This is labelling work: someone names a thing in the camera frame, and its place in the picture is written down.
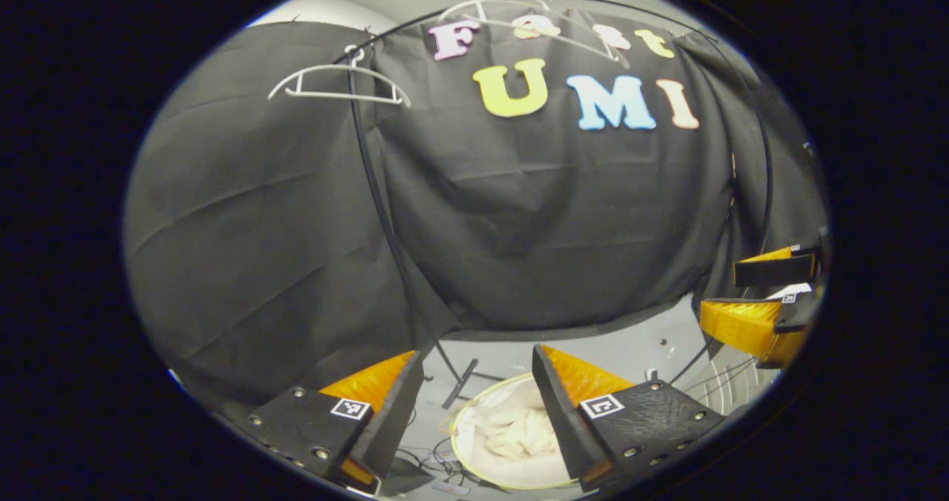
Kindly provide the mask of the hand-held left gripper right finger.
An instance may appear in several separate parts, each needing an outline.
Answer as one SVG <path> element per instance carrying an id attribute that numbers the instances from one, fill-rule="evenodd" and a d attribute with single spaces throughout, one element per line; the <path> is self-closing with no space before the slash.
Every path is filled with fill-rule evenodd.
<path id="1" fill-rule="evenodd" d="M 631 383 L 549 345 L 533 346 L 532 376 L 567 474 L 584 491 L 650 480 L 726 419 L 661 379 Z"/>

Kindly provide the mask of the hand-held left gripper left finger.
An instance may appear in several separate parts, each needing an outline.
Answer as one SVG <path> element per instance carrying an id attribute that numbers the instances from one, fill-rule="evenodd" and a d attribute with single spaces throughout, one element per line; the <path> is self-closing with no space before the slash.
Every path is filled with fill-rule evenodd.
<path id="1" fill-rule="evenodd" d="M 323 388 L 291 387 L 248 414 L 248 436 L 316 477 L 376 491 L 423 385 L 411 350 Z"/>

